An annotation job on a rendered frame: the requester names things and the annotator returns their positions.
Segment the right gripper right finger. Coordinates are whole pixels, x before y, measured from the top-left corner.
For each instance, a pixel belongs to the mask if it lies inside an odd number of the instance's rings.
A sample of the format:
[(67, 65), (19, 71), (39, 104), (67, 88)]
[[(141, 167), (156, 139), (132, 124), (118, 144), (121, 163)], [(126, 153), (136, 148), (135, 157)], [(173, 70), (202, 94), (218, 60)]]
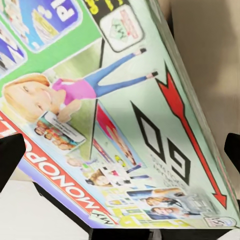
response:
[(224, 145), (224, 152), (240, 172), (240, 135), (228, 133)]

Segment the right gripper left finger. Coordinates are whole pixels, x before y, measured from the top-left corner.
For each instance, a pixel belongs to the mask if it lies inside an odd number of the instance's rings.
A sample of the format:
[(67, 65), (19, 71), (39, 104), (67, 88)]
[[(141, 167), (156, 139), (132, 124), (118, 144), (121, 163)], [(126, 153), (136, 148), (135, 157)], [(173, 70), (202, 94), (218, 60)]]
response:
[(21, 133), (0, 138), (0, 193), (26, 152)]

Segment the board game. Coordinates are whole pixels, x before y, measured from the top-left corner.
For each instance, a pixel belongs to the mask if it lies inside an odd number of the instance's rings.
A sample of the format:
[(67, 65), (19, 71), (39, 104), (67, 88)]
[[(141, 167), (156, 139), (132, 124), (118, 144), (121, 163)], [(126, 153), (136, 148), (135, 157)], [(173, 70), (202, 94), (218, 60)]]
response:
[(0, 0), (0, 139), (91, 228), (240, 229), (158, 0)]

